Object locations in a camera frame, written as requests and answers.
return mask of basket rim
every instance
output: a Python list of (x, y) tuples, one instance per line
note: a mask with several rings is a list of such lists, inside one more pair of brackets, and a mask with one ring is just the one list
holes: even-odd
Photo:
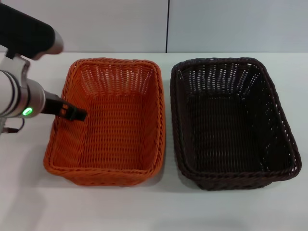
[[(197, 66), (197, 65), (212, 65), (212, 64), (254, 64), (256, 65), (264, 77), (264, 80), (267, 84), (267, 87), (270, 90), (270, 96), (271, 100), (273, 102), (273, 105), (276, 105), (275, 107), (275, 115), (279, 119), (279, 124), (281, 127), (281, 130), (283, 131), (284, 139), (288, 144), (288, 148), (290, 150), (290, 154), (292, 155), (292, 165), (286, 169), (279, 170), (279, 171), (269, 171), (269, 172), (207, 172), (207, 171), (196, 171), (194, 168), (192, 168), (189, 163), (186, 162), (185, 159), (185, 152), (183, 150), (183, 144), (181, 142), (181, 139), (179, 138), (180, 131), (181, 131), (181, 124), (179, 122), (179, 112), (178, 112), (178, 100), (176, 95), (176, 89), (177, 89), (177, 80), (178, 80), (178, 72), (191, 66)], [(196, 59), (189, 59), (183, 62), (180, 62), (176, 64), (171, 71), (171, 82), (170, 82), (170, 95), (171, 95), (171, 107), (172, 107), (172, 123), (174, 126), (174, 138), (178, 141), (179, 149), (176, 150), (177, 158), (178, 158), (178, 166), (181, 170), (182, 174), (185, 175), (187, 178), (190, 178), (194, 181), (199, 180), (224, 180), (224, 179), (230, 179), (230, 178), (237, 178), (237, 179), (245, 179), (245, 178), (256, 178), (256, 179), (263, 179), (268, 181), (279, 181), (279, 180), (289, 180), (291, 178), (294, 178), (298, 175), (299, 171), (301, 170), (301, 158), (298, 152), (298, 148), (296, 145), (296, 142), (294, 140), (294, 137), (291, 132), (291, 128), (287, 122), (287, 119), (285, 117), (284, 111), (281, 107), (281, 103), (277, 94), (277, 91), (275, 89), (275, 85), (272, 82), (265, 66), (258, 61), (255, 58), (196, 58)], [(284, 130), (288, 131), (289, 137), (287, 137)]]
[(62, 121), (61, 118), (56, 117), (53, 121), (51, 128), (50, 141), (47, 146), (47, 151), (44, 158), (44, 166), (47, 171), (52, 174), (63, 176), (63, 177), (86, 177), (92, 176), (93, 174), (105, 174), (111, 173), (122, 174), (123, 177), (137, 177), (137, 175), (143, 178), (149, 178), (161, 169), (163, 163), (163, 157), (165, 153), (165, 136), (166, 136), (166, 122), (165, 122), (165, 102), (164, 102), (164, 90), (161, 79), (161, 71), (156, 63), (149, 60), (129, 60), (129, 59), (114, 59), (114, 58), (91, 58), (91, 59), (80, 59), (75, 61), (69, 68), (65, 85), (63, 87), (61, 97), (65, 97), (69, 87), (71, 86), (70, 78), (85, 64), (113, 64), (118, 66), (125, 65), (147, 65), (154, 70), (154, 78), (157, 86), (157, 104), (158, 104), (158, 117), (157, 117), (157, 136), (155, 138), (156, 144), (156, 155), (153, 157), (152, 167), (149, 169), (113, 169), (113, 168), (97, 168), (97, 167), (58, 167), (52, 162), (52, 155), (54, 142), (57, 136), (57, 126)]

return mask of white background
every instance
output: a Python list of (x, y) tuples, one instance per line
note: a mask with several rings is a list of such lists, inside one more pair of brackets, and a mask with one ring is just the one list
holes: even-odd
[[(303, 168), (296, 178), (263, 189), (207, 192), (178, 172), (171, 124), (171, 68), (190, 58), (229, 56), (255, 57), (267, 67), (302, 157)], [(307, 230), (308, 53), (63, 53), (32, 62), (28, 77), (60, 94), (69, 66), (90, 57), (148, 59), (161, 68), (166, 105), (162, 170), (134, 187), (81, 187), (51, 175), (43, 167), (43, 158), (54, 117), (39, 115), (27, 120), (20, 133), (0, 136), (1, 231)], [(10, 121), (20, 125), (18, 119)]]
[[(165, 52), (168, 0), (3, 0), (72, 52)], [(170, 0), (168, 52), (308, 52), (307, 0)]]

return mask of woven rattan texture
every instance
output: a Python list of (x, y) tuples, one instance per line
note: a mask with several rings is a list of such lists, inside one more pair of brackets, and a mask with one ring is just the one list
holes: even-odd
[(79, 185), (134, 185), (158, 173), (166, 132), (155, 63), (78, 60), (62, 98), (88, 115), (84, 122), (55, 118), (44, 158), (47, 171)]
[(179, 63), (170, 94), (178, 166), (200, 188), (254, 189), (298, 175), (296, 142), (258, 60)]

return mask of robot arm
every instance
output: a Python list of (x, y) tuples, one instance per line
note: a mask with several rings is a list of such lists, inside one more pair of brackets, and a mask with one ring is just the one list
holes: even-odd
[(51, 26), (2, 3), (0, 22), (0, 45), (8, 49), (0, 63), (0, 118), (30, 118), (45, 113), (84, 121), (85, 110), (27, 78), (30, 61), (21, 57), (37, 60), (44, 54), (62, 52), (60, 35)]

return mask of white wall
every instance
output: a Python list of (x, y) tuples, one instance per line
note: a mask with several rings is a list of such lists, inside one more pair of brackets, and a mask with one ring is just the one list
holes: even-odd
[(2, 0), (2, 3), (55, 28), (64, 39), (65, 51), (165, 52), (167, 0)]
[(170, 0), (168, 52), (308, 52), (307, 0)]

